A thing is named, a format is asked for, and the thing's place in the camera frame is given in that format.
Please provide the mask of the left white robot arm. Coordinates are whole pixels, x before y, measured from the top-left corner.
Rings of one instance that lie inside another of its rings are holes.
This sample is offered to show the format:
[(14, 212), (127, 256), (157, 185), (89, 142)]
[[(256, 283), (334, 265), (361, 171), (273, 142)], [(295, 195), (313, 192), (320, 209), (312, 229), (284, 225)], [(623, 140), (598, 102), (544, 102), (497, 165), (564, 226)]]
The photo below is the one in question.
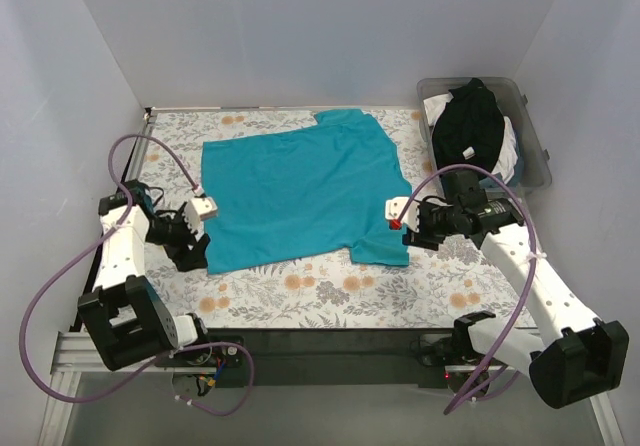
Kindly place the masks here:
[(158, 210), (138, 180), (100, 200), (101, 226), (113, 234), (101, 247), (94, 286), (79, 298), (78, 314), (109, 370), (175, 350), (193, 366), (211, 358), (203, 321), (194, 313), (171, 314), (147, 277), (145, 246), (161, 247), (179, 272), (207, 269), (210, 238), (199, 230), (217, 212), (202, 189), (177, 210)]

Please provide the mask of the teal t shirt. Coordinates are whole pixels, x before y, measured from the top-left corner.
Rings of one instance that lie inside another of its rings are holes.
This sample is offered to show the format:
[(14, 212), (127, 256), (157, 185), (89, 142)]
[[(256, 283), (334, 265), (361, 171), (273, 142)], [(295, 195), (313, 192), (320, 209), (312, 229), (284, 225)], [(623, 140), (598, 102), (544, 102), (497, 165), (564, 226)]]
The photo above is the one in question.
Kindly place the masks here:
[(396, 144), (357, 109), (316, 114), (288, 132), (206, 142), (201, 183), (218, 205), (206, 221), (209, 274), (342, 248), (352, 262), (406, 267), (385, 203), (407, 197)]

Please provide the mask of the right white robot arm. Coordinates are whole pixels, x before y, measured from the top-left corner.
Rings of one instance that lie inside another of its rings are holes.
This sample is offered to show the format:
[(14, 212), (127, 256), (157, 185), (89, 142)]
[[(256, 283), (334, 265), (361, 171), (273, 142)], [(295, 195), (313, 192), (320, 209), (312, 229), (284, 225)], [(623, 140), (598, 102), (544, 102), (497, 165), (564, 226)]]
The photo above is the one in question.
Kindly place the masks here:
[(385, 218), (403, 233), (407, 246), (437, 250), (462, 236), (506, 278), (518, 302), (506, 321), (481, 311), (458, 318), (454, 355), (474, 370), (445, 411), (476, 399), (498, 378), (485, 372), (492, 361), (527, 377), (554, 409), (616, 389), (622, 379), (629, 335), (618, 321), (603, 321), (562, 280), (538, 247), (525, 208), (508, 187), (488, 197), (478, 177), (483, 169), (452, 165), (436, 171), (444, 196), (430, 201), (415, 194), (385, 203)]

